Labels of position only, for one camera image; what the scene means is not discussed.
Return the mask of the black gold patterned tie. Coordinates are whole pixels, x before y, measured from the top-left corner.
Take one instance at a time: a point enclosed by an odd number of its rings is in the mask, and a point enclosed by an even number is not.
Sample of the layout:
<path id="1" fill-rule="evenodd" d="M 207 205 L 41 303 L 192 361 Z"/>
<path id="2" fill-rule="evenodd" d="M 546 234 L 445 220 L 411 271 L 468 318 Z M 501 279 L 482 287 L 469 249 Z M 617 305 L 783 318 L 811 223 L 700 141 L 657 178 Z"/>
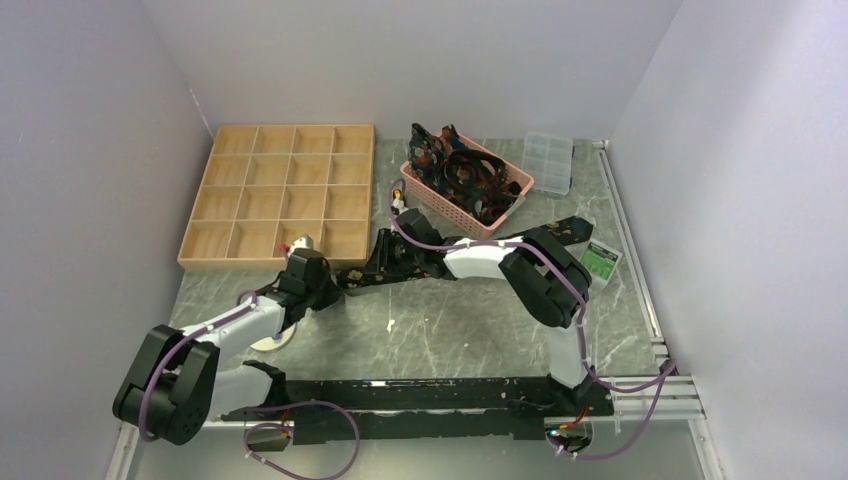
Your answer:
<path id="1" fill-rule="evenodd" d="M 579 216 L 570 216 L 539 227 L 553 235 L 563 246 L 588 241 L 594 225 Z M 387 285 L 423 278 L 454 280 L 444 266 L 425 266 L 427 261 L 436 261 L 436 252 L 428 252 L 410 244 L 399 233 L 382 228 L 364 266 L 349 267 L 336 273 L 337 285 L 344 289 Z"/>

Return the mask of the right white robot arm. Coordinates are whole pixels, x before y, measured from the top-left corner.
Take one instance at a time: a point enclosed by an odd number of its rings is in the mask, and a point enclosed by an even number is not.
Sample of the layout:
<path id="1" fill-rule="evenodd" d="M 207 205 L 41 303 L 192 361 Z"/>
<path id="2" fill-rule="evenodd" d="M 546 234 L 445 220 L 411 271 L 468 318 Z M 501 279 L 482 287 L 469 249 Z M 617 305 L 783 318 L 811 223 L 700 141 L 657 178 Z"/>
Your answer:
<path id="1" fill-rule="evenodd" d="M 551 401 L 557 411 L 574 415 L 590 399 L 591 362 L 580 339 L 591 275 L 543 227 L 501 240 L 444 237 L 417 209 L 395 218 L 378 233 L 363 268 L 383 282 L 428 275 L 443 280 L 503 280 L 526 311 L 546 330 Z"/>

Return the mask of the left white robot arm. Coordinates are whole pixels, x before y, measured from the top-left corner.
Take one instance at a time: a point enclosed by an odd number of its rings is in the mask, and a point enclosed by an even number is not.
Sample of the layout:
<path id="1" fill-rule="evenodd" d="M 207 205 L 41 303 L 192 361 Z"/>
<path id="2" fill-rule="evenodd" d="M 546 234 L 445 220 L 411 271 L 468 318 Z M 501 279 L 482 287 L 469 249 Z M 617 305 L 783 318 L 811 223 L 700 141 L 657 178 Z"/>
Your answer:
<path id="1" fill-rule="evenodd" d="M 221 365 L 262 339 L 280 337 L 307 312 L 336 303 L 342 291 L 331 274 L 320 252 L 298 247 L 274 281 L 242 292 L 232 309 L 181 329 L 152 328 L 115 395 L 113 416 L 145 441 L 174 445 L 231 412 L 279 417 L 289 399 L 284 371 L 256 360 L 229 370 Z"/>

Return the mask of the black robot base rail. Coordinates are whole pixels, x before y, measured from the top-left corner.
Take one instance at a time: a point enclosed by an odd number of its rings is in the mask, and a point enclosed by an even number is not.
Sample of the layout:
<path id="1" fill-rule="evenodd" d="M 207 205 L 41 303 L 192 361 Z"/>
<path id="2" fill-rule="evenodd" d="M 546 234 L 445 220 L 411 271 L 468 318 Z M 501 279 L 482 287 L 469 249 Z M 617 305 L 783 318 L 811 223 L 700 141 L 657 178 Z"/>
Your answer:
<path id="1" fill-rule="evenodd" d="M 395 380 L 287 380 L 269 399 L 214 397 L 227 421 L 279 420 L 290 413 L 296 445 L 329 441 L 509 436 L 540 440 L 558 421 L 610 417 L 608 389 L 551 376 Z"/>

